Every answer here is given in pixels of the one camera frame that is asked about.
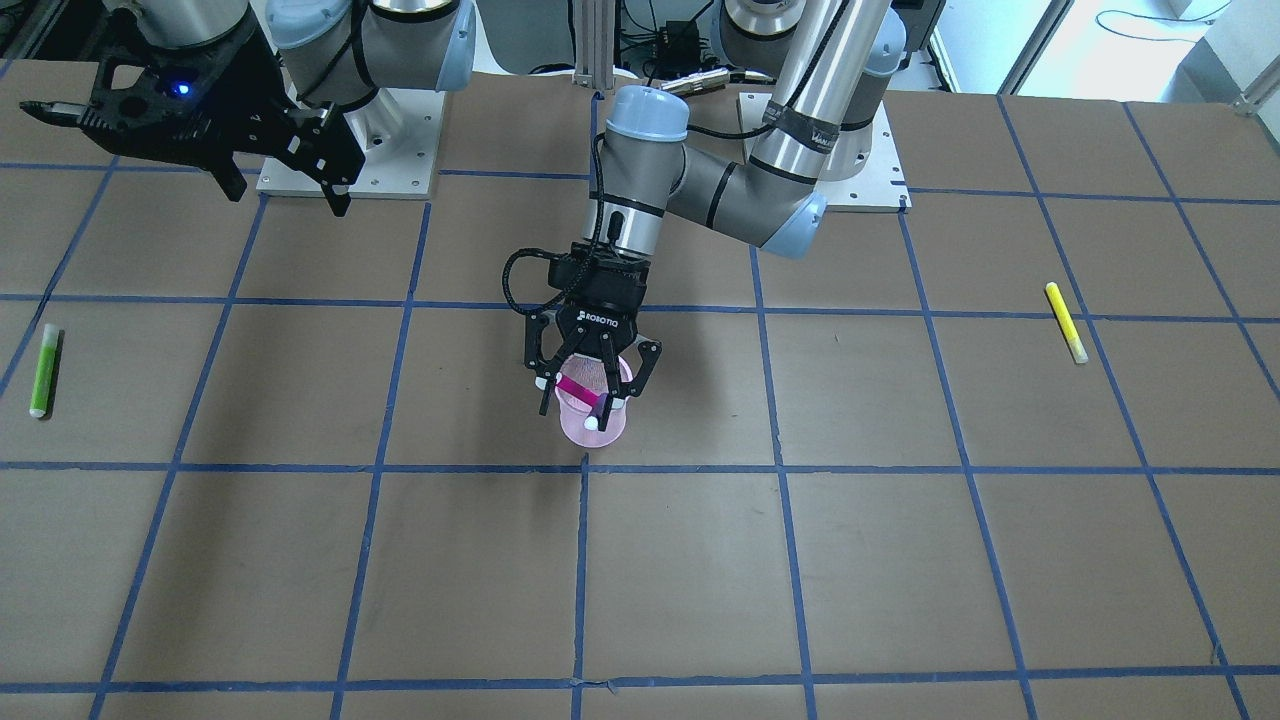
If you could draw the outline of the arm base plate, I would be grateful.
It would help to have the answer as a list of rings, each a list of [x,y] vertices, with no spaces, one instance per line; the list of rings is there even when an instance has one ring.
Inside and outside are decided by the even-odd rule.
[[[346,114],[365,163],[348,187],[352,199],[422,201],[431,196],[448,94],[383,88]]]
[[[769,213],[794,209],[812,192],[827,201],[829,211],[897,213],[910,205],[902,163],[887,111],[879,104],[870,123],[851,132],[841,131],[852,86],[805,88],[794,102],[799,122],[786,120],[783,132],[771,132],[748,141],[746,163],[736,176],[745,176],[744,191]],[[787,135],[805,126],[820,135],[832,135],[828,152],[806,135]]]

